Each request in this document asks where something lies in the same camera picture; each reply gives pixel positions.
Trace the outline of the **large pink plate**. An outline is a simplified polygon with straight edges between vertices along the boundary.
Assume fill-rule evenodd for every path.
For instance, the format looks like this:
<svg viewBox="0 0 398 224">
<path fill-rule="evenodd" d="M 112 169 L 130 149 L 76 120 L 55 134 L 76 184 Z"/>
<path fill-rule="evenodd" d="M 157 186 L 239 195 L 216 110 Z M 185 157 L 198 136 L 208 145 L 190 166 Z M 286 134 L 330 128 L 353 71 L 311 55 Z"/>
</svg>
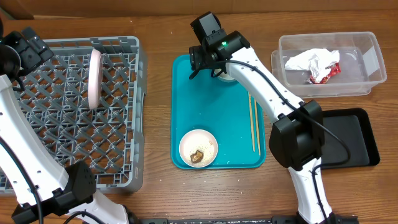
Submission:
<svg viewBox="0 0 398 224">
<path fill-rule="evenodd" d="M 88 106 L 91 110 L 97 108 L 100 104 L 102 79 L 103 56 L 99 50 L 93 49 L 88 74 Z"/>
</svg>

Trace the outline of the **small pink bowl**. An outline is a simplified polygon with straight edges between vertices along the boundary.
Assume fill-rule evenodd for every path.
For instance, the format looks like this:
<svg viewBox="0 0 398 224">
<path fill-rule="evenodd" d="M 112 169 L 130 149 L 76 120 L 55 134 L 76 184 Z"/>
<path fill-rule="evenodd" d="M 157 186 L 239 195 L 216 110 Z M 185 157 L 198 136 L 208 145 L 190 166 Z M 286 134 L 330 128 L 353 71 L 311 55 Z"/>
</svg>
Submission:
<svg viewBox="0 0 398 224">
<path fill-rule="evenodd" d="M 205 168 L 211 165 L 218 155 L 218 141 L 210 132 L 194 129 L 182 137 L 178 153 L 189 168 Z"/>
</svg>

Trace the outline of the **brown food scrap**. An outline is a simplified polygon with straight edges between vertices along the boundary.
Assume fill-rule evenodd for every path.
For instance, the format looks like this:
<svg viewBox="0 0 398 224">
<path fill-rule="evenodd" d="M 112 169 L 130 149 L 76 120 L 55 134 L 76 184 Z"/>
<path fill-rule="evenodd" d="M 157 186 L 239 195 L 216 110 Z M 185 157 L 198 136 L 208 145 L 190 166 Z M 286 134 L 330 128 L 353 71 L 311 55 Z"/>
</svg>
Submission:
<svg viewBox="0 0 398 224">
<path fill-rule="evenodd" d="M 204 158 L 204 153 L 200 150 L 196 150 L 196 152 L 190 155 L 190 160 L 192 164 L 197 164 L 201 162 L 203 158 Z"/>
</svg>

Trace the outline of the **white napkin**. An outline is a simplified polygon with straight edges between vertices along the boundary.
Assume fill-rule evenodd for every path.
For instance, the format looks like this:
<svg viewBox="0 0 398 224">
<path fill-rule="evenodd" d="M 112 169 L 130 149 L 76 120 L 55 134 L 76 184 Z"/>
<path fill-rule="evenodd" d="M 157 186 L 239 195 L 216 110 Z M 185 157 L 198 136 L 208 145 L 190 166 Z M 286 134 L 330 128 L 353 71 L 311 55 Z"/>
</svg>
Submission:
<svg viewBox="0 0 398 224">
<path fill-rule="evenodd" d="M 330 73 L 328 67 L 339 62 L 340 52 L 338 50 L 310 49 L 289 58 L 284 68 L 286 70 L 309 71 L 310 76 L 319 82 Z"/>
</svg>

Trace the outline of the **red snack wrapper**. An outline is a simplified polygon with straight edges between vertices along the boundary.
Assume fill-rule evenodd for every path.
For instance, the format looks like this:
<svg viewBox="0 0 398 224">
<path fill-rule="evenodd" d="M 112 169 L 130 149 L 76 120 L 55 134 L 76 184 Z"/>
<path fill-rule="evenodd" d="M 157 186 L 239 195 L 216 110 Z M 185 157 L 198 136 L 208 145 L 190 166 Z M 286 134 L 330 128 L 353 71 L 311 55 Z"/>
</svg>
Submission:
<svg viewBox="0 0 398 224">
<path fill-rule="evenodd" d="M 325 84 L 331 77 L 339 74 L 341 72 L 339 63 L 335 63 L 328 67 L 330 69 L 330 73 L 322 78 L 319 82 L 317 82 L 312 76 L 307 80 L 309 84 Z"/>
</svg>

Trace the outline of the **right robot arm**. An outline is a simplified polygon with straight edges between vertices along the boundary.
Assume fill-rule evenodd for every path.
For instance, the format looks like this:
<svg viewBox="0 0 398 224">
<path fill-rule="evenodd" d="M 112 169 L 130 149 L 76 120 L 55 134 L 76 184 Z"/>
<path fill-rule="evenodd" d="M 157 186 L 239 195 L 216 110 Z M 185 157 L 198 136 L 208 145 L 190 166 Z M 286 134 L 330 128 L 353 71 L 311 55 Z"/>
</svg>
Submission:
<svg viewBox="0 0 398 224">
<path fill-rule="evenodd" d="M 333 223 L 336 218 L 325 195 L 321 175 L 325 127 L 320 105 L 286 89 L 262 64 L 238 32 L 196 32 L 199 46 L 190 47 L 194 78 L 200 70 L 217 68 L 242 84 L 272 123 L 269 149 L 292 177 L 298 215 L 304 223 Z"/>
</svg>

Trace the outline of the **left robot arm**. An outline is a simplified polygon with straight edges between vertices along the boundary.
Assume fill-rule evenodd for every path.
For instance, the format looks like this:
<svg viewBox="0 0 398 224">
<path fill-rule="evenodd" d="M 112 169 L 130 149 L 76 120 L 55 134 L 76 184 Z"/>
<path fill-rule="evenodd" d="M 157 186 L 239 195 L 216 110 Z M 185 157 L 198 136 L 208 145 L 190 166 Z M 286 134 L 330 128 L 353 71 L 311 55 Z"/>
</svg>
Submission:
<svg viewBox="0 0 398 224">
<path fill-rule="evenodd" d="M 15 96 L 25 90 L 21 78 L 52 57 L 30 27 L 1 36 L 1 169 L 19 203 L 13 221 L 43 223 L 53 213 L 85 223 L 138 223 L 124 205 L 97 190 L 86 163 L 60 166 L 23 114 Z"/>
</svg>

